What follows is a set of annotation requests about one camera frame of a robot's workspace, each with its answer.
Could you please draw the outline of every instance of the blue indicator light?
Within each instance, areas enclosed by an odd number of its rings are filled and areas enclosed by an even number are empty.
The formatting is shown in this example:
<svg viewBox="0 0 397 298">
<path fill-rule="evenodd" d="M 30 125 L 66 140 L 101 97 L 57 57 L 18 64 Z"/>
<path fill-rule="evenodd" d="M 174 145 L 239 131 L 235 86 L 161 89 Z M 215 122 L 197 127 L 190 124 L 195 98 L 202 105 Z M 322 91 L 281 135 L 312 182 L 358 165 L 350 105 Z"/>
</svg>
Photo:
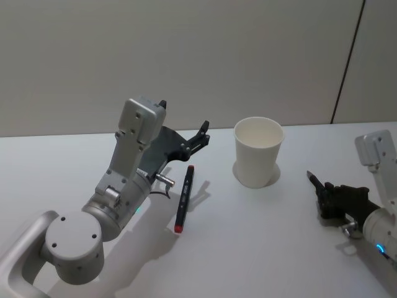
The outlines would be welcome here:
<svg viewBox="0 0 397 298">
<path fill-rule="evenodd" d="M 385 253 L 385 249 L 380 244 L 377 244 L 377 248 L 381 253 Z"/>
</svg>

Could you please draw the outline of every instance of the white table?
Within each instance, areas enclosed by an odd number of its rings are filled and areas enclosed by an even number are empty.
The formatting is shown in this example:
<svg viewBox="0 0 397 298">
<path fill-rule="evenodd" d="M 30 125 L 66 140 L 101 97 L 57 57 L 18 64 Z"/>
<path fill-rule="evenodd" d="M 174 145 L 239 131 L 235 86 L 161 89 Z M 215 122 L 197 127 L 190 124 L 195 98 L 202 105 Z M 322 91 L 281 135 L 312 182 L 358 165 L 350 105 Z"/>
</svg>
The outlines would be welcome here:
<svg viewBox="0 0 397 298">
<path fill-rule="evenodd" d="M 105 266 L 95 281 L 65 284 L 47 264 L 35 285 L 54 298 L 396 297 L 397 273 L 373 247 L 320 224 L 306 177 L 310 169 L 322 181 L 367 186 L 379 204 L 354 138 L 380 129 L 397 141 L 397 122 L 285 127 L 281 177 L 256 190 L 233 176 L 232 130 L 211 130 L 210 145 L 189 162 L 196 169 L 194 209 L 181 236 L 168 228 L 188 164 L 173 162 L 166 169 L 177 181 L 172 200 L 145 200 L 121 236 L 104 245 Z M 40 209 L 79 210 L 114 145 L 111 134 L 0 139 L 1 242 Z"/>
</svg>

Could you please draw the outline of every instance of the paper cup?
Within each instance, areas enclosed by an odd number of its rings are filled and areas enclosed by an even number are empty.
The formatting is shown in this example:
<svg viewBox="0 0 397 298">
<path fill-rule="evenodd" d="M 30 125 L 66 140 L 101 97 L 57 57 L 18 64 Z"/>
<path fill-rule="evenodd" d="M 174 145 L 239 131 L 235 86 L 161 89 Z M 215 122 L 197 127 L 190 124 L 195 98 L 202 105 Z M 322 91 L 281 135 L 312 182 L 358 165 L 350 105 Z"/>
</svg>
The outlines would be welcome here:
<svg viewBox="0 0 397 298">
<path fill-rule="evenodd" d="M 236 175 L 244 186 L 261 188 L 271 179 L 284 139 L 280 124 L 265 117 L 250 117 L 234 127 Z"/>
</svg>

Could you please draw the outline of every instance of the black marker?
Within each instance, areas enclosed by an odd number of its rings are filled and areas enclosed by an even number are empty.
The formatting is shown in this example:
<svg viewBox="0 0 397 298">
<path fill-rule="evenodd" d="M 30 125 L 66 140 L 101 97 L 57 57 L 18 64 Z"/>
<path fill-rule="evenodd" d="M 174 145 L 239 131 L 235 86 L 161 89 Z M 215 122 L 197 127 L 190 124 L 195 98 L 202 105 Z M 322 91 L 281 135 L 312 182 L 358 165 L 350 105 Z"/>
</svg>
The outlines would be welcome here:
<svg viewBox="0 0 397 298">
<path fill-rule="evenodd" d="M 182 233 L 186 218 L 187 208 L 189 207 L 190 192 L 193 185 L 194 166 L 188 166 L 182 189 L 181 199 L 179 200 L 178 211 L 176 214 L 174 231 Z"/>
</svg>

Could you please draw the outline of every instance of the wall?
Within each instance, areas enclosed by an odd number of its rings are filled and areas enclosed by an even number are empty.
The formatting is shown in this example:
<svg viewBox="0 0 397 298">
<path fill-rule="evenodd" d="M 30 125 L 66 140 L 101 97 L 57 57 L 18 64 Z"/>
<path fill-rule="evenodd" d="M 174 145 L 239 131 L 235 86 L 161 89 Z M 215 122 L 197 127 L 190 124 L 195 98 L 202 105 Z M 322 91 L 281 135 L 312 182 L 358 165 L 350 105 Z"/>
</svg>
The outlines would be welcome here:
<svg viewBox="0 0 397 298">
<path fill-rule="evenodd" d="M 397 120 L 397 2 L 367 1 L 335 122 Z"/>
<path fill-rule="evenodd" d="M 124 100 L 174 129 L 329 123 L 361 0 L 2 0 L 0 136 L 113 132 Z"/>
</svg>

